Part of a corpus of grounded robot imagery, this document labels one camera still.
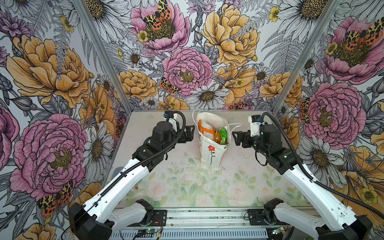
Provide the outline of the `green circuit board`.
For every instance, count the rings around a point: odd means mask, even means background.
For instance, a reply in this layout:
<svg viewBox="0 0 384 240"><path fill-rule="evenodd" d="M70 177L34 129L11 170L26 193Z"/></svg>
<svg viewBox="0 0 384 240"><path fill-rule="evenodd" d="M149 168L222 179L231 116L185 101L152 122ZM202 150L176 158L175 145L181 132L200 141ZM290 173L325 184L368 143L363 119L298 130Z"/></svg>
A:
<svg viewBox="0 0 384 240"><path fill-rule="evenodd" d="M139 230L138 235L154 235L157 232L156 229Z"/></svg>
<svg viewBox="0 0 384 240"><path fill-rule="evenodd" d="M279 235L279 234L284 234L286 232L285 228L284 227L279 227L279 228L276 228L272 231L272 234L273 235Z"/></svg>

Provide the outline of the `aluminium frame rail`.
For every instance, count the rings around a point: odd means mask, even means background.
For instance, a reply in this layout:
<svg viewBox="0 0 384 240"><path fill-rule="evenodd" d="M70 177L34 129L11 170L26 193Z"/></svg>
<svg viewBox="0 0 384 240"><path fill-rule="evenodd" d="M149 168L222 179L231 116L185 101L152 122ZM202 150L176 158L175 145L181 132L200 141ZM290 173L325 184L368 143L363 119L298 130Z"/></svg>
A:
<svg viewBox="0 0 384 240"><path fill-rule="evenodd" d="M167 210L167 223L163 228L242 228L251 226L249 221L245 221L243 216L250 208L170 208ZM113 222L113 232L128 228L129 225L140 223L145 216L151 217L153 210L147 211L142 205L134 204L124 209L116 209L103 219L97 219L99 223ZM288 221L281 225L261 225L252 226L258 228L276 228L285 226Z"/></svg>

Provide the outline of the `small orange snack packet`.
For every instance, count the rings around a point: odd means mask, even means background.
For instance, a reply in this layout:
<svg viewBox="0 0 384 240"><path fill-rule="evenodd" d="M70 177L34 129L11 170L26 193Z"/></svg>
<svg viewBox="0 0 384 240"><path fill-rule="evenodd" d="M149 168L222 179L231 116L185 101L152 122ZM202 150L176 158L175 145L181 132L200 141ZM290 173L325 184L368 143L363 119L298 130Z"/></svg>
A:
<svg viewBox="0 0 384 240"><path fill-rule="evenodd" d="M221 137L220 132L216 131L216 133L214 134L214 139L213 139L213 141L216 142L216 143L218 143L218 144L221 144L222 137Z"/></svg>

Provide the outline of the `green circuit board right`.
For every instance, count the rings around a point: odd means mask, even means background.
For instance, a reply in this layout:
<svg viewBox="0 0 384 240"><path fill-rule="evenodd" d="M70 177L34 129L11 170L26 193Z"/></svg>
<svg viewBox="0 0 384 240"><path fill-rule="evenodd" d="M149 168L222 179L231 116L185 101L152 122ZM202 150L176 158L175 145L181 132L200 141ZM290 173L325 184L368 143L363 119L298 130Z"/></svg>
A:
<svg viewBox="0 0 384 240"><path fill-rule="evenodd" d="M284 234L286 232L285 228L284 227L279 227L279 228L276 228L272 231L272 234L273 235L279 235L279 234Z"/></svg>

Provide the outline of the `green rainbow candy bag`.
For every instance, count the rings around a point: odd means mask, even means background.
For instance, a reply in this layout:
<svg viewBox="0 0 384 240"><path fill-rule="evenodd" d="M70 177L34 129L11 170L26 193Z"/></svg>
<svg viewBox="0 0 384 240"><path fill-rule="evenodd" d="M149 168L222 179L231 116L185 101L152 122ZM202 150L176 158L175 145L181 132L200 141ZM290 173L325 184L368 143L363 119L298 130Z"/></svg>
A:
<svg viewBox="0 0 384 240"><path fill-rule="evenodd" d="M228 131L226 128L221 128L220 129L220 145L226 145L227 144L227 139L228 139Z"/></svg>

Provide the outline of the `green circuit board left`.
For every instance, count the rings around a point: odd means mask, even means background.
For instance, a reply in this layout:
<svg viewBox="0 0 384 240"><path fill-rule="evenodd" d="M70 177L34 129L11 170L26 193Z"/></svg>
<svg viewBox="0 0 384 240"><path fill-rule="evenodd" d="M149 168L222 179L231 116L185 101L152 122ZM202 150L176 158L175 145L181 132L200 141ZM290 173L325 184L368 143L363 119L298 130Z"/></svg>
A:
<svg viewBox="0 0 384 240"><path fill-rule="evenodd" d="M154 235L157 232L156 229L139 230L138 235Z"/></svg>

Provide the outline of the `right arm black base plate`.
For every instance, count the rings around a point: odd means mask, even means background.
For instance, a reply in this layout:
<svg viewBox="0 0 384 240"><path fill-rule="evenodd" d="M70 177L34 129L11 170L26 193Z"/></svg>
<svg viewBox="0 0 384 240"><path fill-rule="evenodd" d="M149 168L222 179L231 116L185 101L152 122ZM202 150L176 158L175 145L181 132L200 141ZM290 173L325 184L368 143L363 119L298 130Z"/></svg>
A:
<svg viewBox="0 0 384 240"><path fill-rule="evenodd" d="M277 220L275 214L270 210L262 209L249 209L243 216L245 221L249 221L251 226L261 225L281 225L282 223Z"/></svg>

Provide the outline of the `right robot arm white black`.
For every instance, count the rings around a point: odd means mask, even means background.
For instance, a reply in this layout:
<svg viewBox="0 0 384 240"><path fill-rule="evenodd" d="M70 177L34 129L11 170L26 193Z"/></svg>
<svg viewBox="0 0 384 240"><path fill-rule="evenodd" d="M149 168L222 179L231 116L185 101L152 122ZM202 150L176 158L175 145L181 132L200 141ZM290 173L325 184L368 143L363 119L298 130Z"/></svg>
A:
<svg viewBox="0 0 384 240"><path fill-rule="evenodd" d="M315 208L319 217L274 198L264 205L263 220L286 223L315 240L365 240L373 227L366 215L357 215L336 198L337 191L318 181L292 146L279 122L270 113L249 117L250 130L232 132L236 146L252 148L289 180Z"/></svg>

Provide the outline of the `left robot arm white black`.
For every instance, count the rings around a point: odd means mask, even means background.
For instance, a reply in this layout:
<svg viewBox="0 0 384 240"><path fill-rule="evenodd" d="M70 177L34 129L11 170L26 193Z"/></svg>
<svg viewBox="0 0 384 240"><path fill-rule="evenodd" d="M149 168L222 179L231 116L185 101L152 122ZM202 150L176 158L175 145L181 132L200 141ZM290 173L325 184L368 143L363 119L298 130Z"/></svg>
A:
<svg viewBox="0 0 384 240"><path fill-rule="evenodd" d="M115 232L128 226L148 226L154 208L145 200L137 200L130 207L116 210L116 206L163 160L177 143L194 139L195 126L161 121L143 145L137 148L126 166L94 197L69 208L71 232L79 240L107 240Z"/></svg>

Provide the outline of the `orange white snack bag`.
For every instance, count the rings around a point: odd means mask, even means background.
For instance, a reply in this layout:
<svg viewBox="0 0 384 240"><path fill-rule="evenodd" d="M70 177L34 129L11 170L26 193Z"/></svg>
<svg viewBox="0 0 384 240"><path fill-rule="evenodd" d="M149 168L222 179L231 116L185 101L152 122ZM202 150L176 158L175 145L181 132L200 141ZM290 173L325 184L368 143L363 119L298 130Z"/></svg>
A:
<svg viewBox="0 0 384 240"><path fill-rule="evenodd" d="M198 127L199 127L200 133L202 133L204 137L212 141L214 140L216 129L213 126L211 126L210 124L206 123L203 120L199 120Z"/></svg>

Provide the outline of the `white paper gift bag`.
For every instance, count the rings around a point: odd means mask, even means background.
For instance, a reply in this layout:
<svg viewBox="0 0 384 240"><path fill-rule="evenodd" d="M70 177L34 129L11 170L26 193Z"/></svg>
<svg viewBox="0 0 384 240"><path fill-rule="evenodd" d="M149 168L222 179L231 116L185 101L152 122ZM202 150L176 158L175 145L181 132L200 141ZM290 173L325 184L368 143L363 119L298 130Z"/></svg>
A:
<svg viewBox="0 0 384 240"><path fill-rule="evenodd" d="M226 128L228 131L228 139L226 145L220 145L206 137L203 136L199 131L198 121L203 120L206 123L213 126L216 131L220 132L221 128ZM193 121L198 127L198 138L199 146L201 153L201 164L203 166L211 167L218 169L221 165L223 156L228 150L231 141L232 141L232 132L241 127L242 124L230 124L226 119L208 112L202 112L200 109L197 109L197 113L193 113Z"/></svg>

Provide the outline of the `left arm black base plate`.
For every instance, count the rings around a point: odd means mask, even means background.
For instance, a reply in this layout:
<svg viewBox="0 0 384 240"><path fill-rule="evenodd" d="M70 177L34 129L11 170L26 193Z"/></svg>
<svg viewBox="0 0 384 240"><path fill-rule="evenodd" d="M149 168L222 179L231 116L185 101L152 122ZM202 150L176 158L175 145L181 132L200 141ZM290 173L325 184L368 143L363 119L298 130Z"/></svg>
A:
<svg viewBox="0 0 384 240"><path fill-rule="evenodd" d="M128 227L165 227L167 223L167 214L167 210L155 209L150 218L145 216L142 222L131 224Z"/></svg>

